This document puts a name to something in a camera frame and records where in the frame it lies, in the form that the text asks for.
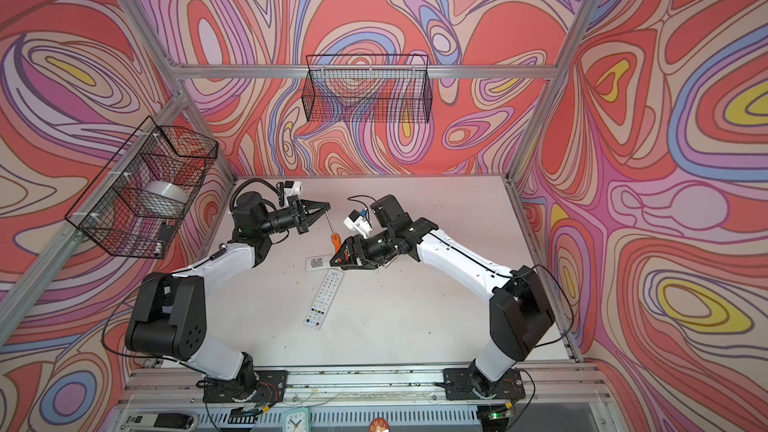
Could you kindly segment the orange handled screwdriver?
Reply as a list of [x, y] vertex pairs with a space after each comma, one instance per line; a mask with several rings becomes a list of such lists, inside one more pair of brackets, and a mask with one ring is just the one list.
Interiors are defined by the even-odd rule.
[[325, 218], [326, 218], [326, 221], [327, 221], [327, 223], [328, 223], [328, 227], [329, 227], [329, 230], [330, 230], [330, 239], [331, 239], [331, 242], [332, 242], [332, 244], [333, 244], [333, 247], [334, 247], [334, 251], [335, 251], [335, 252], [339, 252], [339, 251], [340, 251], [340, 249], [341, 249], [341, 247], [342, 247], [342, 240], [341, 240], [341, 237], [340, 237], [340, 235], [339, 235], [339, 234], [338, 234], [338, 233], [335, 231], [335, 228], [334, 228], [334, 226], [333, 226], [333, 223], [332, 223], [332, 221], [331, 221], [331, 219], [330, 219], [330, 216], [329, 216], [328, 212], [325, 212], [325, 213], [324, 213], [324, 216], [325, 216]]

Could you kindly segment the white remote control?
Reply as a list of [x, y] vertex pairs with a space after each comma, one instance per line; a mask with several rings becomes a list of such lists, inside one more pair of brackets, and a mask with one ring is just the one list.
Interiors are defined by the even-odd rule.
[[333, 267], [331, 263], [332, 255], [311, 256], [305, 260], [305, 271], [314, 272], [327, 270]]

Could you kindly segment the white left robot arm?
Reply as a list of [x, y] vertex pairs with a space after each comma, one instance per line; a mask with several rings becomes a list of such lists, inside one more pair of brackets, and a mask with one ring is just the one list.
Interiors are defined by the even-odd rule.
[[233, 349], [207, 331], [207, 297], [216, 288], [267, 257], [272, 236], [292, 230], [299, 234], [331, 209], [327, 202], [296, 195], [272, 210], [256, 192], [230, 201], [232, 239], [208, 258], [170, 274], [153, 273], [139, 287], [125, 335], [131, 352], [174, 359], [220, 381], [250, 381], [249, 355]]

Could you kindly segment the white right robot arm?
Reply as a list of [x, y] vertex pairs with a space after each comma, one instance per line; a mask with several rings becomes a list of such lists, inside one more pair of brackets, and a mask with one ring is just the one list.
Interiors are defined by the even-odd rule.
[[489, 307], [489, 342], [468, 367], [482, 383], [499, 382], [523, 362], [555, 325], [546, 291], [533, 268], [512, 269], [461, 245], [427, 218], [412, 219], [393, 195], [373, 202], [381, 231], [352, 214], [345, 226], [353, 234], [336, 247], [330, 263], [342, 270], [376, 270], [408, 256], [431, 266], [473, 292]]

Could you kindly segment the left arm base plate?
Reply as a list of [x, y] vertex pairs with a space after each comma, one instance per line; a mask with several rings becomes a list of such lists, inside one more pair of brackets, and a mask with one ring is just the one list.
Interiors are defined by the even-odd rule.
[[196, 387], [203, 391], [207, 404], [270, 405], [283, 401], [288, 371], [280, 369], [256, 370], [252, 378], [236, 378], [228, 381], [202, 378]]

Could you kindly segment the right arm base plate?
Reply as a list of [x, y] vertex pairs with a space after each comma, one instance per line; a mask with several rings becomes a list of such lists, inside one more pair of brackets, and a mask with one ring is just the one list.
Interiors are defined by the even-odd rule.
[[474, 366], [446, 368], [441, 382], [435, 385], [445, 391], [451, 401], [505, 400], [515, 403], [526, 397], [520, 371], [508, 369], [498, 380], [486, 378]]

